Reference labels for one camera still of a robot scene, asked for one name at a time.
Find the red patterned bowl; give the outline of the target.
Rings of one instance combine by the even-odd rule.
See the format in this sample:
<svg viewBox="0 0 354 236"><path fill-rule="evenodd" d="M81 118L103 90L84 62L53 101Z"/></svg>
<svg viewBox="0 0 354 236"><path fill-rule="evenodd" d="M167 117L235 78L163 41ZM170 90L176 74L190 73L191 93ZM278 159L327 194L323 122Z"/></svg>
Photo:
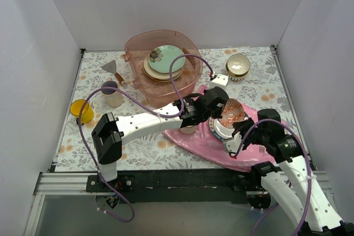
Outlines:
<svg viewBox="0 0 354 236"><path fill-rule="evenodd" d="M246 116L242 104L234 98L230 98L222 111L222 118L218 121L226 128L233 128L233 123L242 122Z"/></svg>

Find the cream and yellow floral plate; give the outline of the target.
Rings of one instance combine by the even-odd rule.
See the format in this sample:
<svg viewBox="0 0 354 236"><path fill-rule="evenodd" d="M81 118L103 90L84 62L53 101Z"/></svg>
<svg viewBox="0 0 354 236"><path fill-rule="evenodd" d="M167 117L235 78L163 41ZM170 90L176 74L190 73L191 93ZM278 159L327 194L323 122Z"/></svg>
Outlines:
<svg viewBox="0 0 354 236"><path fill-rule="evenodd" d="M175 81L175 80L179 79L180 76L181 76L181 75L173 77L173 80ZM148 77L149 77L151 80L155 81L155 82L160 82L160 83L169 83L169 82L171 82L171 79L170 79L170 78L167 78L167 79L158 79L158 78L153 78L153 77L151 77L151 76L148 76Z"/></svg>

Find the light green plate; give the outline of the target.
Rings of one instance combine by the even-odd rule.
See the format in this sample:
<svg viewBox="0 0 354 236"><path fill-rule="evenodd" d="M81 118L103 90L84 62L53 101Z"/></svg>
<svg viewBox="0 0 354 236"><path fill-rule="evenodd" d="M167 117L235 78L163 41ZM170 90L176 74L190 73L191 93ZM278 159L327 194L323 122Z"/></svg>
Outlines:
<svg viewBox="0 0 354 236"><path fill-rule="evenodd" d="M153 70L162 74L168 74L172 61L183 54L183 51L176 46L159 46L150 52L148 63Z"/></svg>

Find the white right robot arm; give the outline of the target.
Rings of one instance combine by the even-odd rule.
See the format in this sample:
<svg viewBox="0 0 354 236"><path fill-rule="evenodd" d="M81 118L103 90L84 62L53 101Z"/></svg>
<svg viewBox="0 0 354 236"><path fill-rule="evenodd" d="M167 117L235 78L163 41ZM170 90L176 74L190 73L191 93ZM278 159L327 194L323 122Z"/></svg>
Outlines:
<svg viewBox="0 0 354 236"><path fill-rule="evenodd" d="M265 147L275 159L251 167L250 183L265 189L295 225L293 235L353 235L353 223L345 222L333 208L313 173L308 155L296 134L280 121L275 109L257 113L258 121L234 122L225 150L236 156L251 144Z"/></svg>

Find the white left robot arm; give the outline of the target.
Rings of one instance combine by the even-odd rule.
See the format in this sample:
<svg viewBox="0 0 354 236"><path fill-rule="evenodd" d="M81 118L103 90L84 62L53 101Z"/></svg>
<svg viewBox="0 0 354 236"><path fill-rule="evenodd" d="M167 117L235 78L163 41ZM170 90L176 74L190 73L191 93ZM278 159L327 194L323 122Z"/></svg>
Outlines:
<svg viewBox="0 0 354 236"><path fill-rule="evenodd" d="M99 186L107 192L118 184L117 161L122 146L148 134L196 126L209 118L220 118L229 96L220 87L192 93L183 99L149 112L115 118L104 114L91 133L98 159Z"/></svg>

